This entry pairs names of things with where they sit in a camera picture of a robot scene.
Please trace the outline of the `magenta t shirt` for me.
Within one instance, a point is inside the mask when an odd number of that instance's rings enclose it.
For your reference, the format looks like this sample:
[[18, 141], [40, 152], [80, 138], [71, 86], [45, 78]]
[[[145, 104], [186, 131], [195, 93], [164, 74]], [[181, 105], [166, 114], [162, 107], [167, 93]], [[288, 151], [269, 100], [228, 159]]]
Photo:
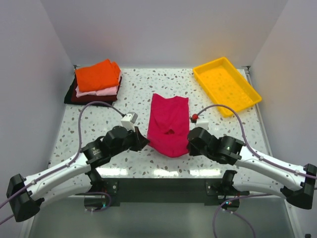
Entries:
[[189, 130], [189, 99], [153, 94], [147, 132], [149, 145], [162, 155], [181, 157], [188, 154]]

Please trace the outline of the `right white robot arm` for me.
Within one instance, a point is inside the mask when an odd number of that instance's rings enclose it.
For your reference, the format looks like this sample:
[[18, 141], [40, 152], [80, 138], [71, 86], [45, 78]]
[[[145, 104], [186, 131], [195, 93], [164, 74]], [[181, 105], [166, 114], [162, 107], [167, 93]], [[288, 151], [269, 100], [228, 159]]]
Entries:
[[284, 198], [295, 207], [312, 208], [316, 166], [298, 166], [280, 161], [255, 151], [234, 137], [216, 138], [201, 127], [191, 130], [187, 139], [191, 156], [202, 155], [219, 164], [235, 167], [223, 174], [220, 189], [224, 194], [267, 193]]

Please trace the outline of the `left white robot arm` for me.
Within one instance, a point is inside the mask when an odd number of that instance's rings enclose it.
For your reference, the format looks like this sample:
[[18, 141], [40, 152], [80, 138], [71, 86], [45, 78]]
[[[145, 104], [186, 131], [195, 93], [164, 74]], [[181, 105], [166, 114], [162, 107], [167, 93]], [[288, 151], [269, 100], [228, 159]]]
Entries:
[[128, 130], [115, 126], [105, 136], [79, 148], [74, 156], [51, 168], [31, 176], [12, 176], [4, 204], [10, 205], [16, 222], [23, 222], [54, 200], [78, 193], [98, 194], [103, 183], [96, 168], [124, 151], [141, 151], [148, 143], [138, 127]]

